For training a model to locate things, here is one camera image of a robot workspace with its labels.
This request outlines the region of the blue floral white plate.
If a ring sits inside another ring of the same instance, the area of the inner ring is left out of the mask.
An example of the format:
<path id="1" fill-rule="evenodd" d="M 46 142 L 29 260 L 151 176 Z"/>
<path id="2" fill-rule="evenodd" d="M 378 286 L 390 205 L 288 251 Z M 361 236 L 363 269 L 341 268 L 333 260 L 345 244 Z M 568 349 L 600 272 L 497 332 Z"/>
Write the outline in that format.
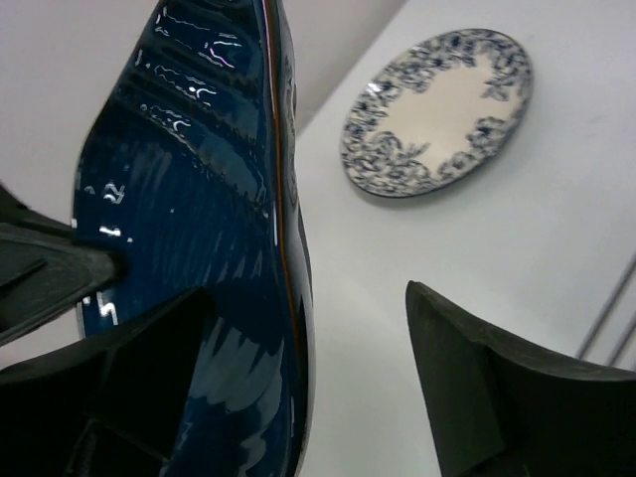
<path id="1" fill-rule="evenodd" d="M 533 94 L 531 58 L 515 39 L 460 29 L 400 53 L 364 86 L 340 140 L 345 174 L 383 198 L 445 188 L 495 157 Z"/>

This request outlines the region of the dark blue leaf dish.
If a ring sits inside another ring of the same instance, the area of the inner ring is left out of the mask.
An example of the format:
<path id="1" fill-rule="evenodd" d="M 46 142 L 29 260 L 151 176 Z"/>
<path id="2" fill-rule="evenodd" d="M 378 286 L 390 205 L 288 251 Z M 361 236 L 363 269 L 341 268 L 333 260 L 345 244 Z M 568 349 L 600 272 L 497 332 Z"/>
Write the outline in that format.
<path id="1" fill-rule="evenodd" d="M 76 239 L 126 277 L 84 336 L 191 287 L 212 296 L 165 476 L 295 476 L 311 425 L 311 267 L 294 168 L 291 35 L 278 1 L 161 1 L 79 156 Z"/>

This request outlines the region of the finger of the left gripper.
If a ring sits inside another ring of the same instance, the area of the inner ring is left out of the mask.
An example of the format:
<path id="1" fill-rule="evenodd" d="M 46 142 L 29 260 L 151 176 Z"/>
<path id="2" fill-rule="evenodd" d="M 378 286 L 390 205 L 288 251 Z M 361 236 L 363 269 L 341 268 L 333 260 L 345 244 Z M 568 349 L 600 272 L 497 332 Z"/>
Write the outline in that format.
<path id="1" fill-rule="evenodd" d="M 124 276 L 120 254 L 75 241 L 73 229 L 1 188 L 1 341 L 10 343 Z"/>

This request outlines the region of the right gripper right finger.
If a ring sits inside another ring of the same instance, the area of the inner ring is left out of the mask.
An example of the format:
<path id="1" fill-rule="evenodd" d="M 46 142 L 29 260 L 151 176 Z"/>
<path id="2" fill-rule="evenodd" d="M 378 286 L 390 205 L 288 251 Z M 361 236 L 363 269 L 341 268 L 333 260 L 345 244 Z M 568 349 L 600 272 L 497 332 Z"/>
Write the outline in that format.
<path id="1" fill-rule="evenodd" d="M 442 475 L 634 475 L 634 372 L 534 344 L 420 282 L 405 305 Z"/>

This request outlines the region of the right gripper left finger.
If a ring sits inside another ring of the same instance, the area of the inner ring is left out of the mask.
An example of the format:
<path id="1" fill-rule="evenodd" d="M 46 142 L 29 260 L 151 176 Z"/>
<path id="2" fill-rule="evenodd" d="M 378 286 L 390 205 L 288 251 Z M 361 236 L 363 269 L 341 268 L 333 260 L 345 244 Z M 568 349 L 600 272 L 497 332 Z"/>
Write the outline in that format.
<path id="1" fill-rule="evenodd" d="M 157 476 L 214 305 L 194 288 L 1 372 L 4 476 Z"/>

